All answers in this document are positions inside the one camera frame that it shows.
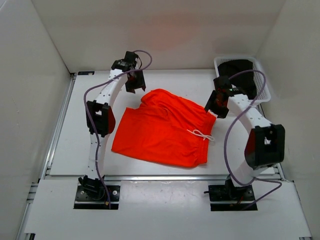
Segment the orange shorts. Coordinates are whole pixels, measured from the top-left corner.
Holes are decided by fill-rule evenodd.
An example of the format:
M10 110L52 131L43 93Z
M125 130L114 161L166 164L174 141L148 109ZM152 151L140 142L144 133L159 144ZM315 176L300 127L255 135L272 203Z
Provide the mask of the orange shorts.
M164 89L144 95L138 108L126 108L111 151L142 161L195 168L208 161L217 118L197 103Z

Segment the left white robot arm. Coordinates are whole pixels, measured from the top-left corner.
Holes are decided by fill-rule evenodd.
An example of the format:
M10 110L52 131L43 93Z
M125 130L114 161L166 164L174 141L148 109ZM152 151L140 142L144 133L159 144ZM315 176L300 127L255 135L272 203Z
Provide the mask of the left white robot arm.
M145 51L127 51L124 58L115 60L108 80L90 87L83 95L86 124L90 134L90 150L86 173L78 179L78 182L93 200L103 200L109 205L111 197L102 170L107 142L116 126L113 105L123 87L128 93L133 94L137 89L146 89L143 74L145 68L142 67L138 52Z

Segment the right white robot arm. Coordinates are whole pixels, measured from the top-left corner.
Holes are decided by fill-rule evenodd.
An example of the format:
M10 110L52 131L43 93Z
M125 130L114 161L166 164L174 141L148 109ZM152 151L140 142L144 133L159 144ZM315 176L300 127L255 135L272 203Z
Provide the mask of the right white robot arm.
M228 180L231 182L225 186L224 193L230 200L236 200L243 193L242 187L250 185L265 169L284 160L285 128L262 116L254 107L254 101L249 100L242 89L233 87L227 76L219 76L213 83L215 89L204 107L205 111L211 111L221 119L232 112L236 118L230 126L240 122L248 133L244 160L236 170L231 170L227 147L223 147Z

